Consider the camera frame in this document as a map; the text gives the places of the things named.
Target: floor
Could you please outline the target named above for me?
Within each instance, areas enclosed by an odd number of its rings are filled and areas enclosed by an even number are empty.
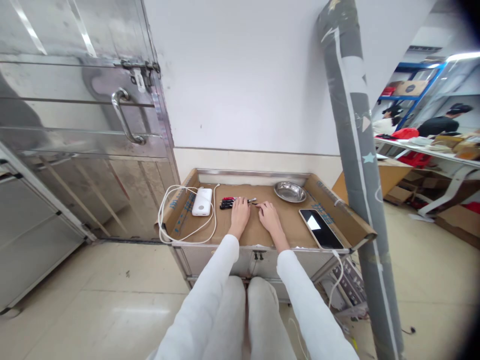
[[[385,204],[406,357],[451,359],[479,305],[480,251],[408,208]],[[159,344],[188,293],[166,246],[84,246],[0,318],[2,360],[145,359]],[[280,315],[295,353],[293,310]],[[367,320],[349,322],[362,360],[376,359]]]

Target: white jacket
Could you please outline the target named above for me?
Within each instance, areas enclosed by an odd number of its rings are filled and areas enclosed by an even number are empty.
[[[395,130],[397,130],[397,125],[392,126],[392,119],[391,118],[384,118],[377,121],[374,121],[371,124],[373,129],[373,136],[387,134],[392,135]]]
[[[201,359],[232,265],[239,258],[239,241],[227,234],[185,298],[150,359]],[[358,360],[334,316],[292,250],[278,255],[276,270],[286,286],[311,359]]]

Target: black hair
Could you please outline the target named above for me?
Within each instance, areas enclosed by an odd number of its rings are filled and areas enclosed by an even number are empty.
[[[474,108],[470,105],[464,105],[461,102],[457,102],[453,104],[450,110],[447,111],[447,115],[457,115],[457,114],[465,114],[472,111]]]
[[[392,117],[391,118],[391,125],[392,126],[397,126],[399,124],[400,120],[402,120],[402,118],[400,116]]]
[[[402,113],[403,110],[404,109],[400,105],[394,105],[394,106],[391,106],[391,107],[383,110],[381,113],[385,114],[385,113],[390,112],[391,115],[392,115],[391,125],[396,126],[396,125],[398,125],[400,120],[402,120],[402,118],[399,115],[400,115],[400,113]]]

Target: person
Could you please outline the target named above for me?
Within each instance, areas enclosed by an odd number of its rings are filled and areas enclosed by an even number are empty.
[[[403,111],[402,107],[399,105],[391,106],[381,113],[383,118],[380,120],[374,121],[372,123],[373,136],[387,134],[392,135],[397,129],[397,125],[402,120],[399,114]]]
[[[257,205],[261,224],[278,252],[276,269],[290,297],[309,359],[358,360],[334,316],[290,249],[272,203]],[[246,298],[252,360],[293,360],[295,356],[279,313],[274,287],[251,279],[247,295],[242,280],[229,276],[239,259],[239,239],[250,217],[247,198],[239,197],[231,211],[230,229],[183,301],[173,324],[148,360],[244,359]]]
[[[426,138],[429,135],[438,135],[442,132],[452,133],[459,128],[458,121],[454,119],[473,110],[470,105],[461,102],[454,104],[444,116],[437,116],[425,121],[418,127],[419,136]]]

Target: white charging cable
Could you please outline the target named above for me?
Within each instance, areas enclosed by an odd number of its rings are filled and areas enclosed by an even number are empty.
[[[175,239],[171,236],[169,236],[167,234],[167,232],[162,228],[162,224],[164,223],[164,207],[165,207],[165,203],[167,202],[167,198],[168,196],[170,195],[170,193],[173,193],[179,189],[185,189],[193,194],[197,194],[195,191],[193,191],[192,189],[195,189],[195,190],[198,190],[199,188],[198,187],[190,187],[190,186],[183,186],[183,185],[172,185],[172,186],[169,186],[168,189],[166,190],[165,192],[165,195],[163,196],[163,200],[161,201],[161,204],[160,204],[160,208],[158,209],[158,236],[160,238],[160,241],[164,244],[170,244],[171,242],[182,242],[183,240],[187,239],[188,237],[192,236],[193,234],[195,234],[197,231],[199,231],[200,229],[202,229],[204,226],[206,226],[210,220],[212,218],[215,219],[215,226],[213,227],[213,232],[211,233],[210,237],[205,240],[205,241],[198,241],[198,242],[195,242],[195,244],[205,244],[206,242],[210,241],[210,239],[214,236],[215,234],[215,230],[217,230],[217,213],[216,213],[216,209],[215,209],[215,190],[220,186],[220,184],[217,184],[214,188],[213,188],[213,203],[210,201],[210,206],[213,208],[213,213],[211,214],[211,216],[208,218],[208,220],[206,221],[206,223],[204,223],[202,226],[200,226],[197,230],[191,232],[190,234],[188,234],[187,236],[185,236],[184,238],[181,238],[181,239]],[[166,237],[168,239],[170,239],[171,241],[165,241],[163,237]]]
[[[302,341],[300,340],[300,331],[299,331],[299,328],[297,327],[297,324],[295,323],[295,320],[292,319],[291,317],[288,318],[288,323],[290,323],[290,322],[292,322],[293,325],[295,325],[296,335],[298,336],[298,343],[300,344],[301,352],[303,353],[303,356],[305,357],[305,359],[306,359],[306,360],[309,360],[309,357],[308,357],[307,354],[305,353],[304,347],[302,346]]]
[[[335,285],[331,288],[330,291],[330,296],[328,297],[328,308],[330,309],[330,306],[332,305],[332,296],[334,294],[335,288],[340,284],[340,281],[342,280],[342,277],[344,276],[344,265],[342,264],[342,259],[340,259],[340,255],[336,250],[331,251],[333,253],[333,256],[335,256],[338,259],[338,262],[340,263],[340,276],[338,280],[336,281]]]

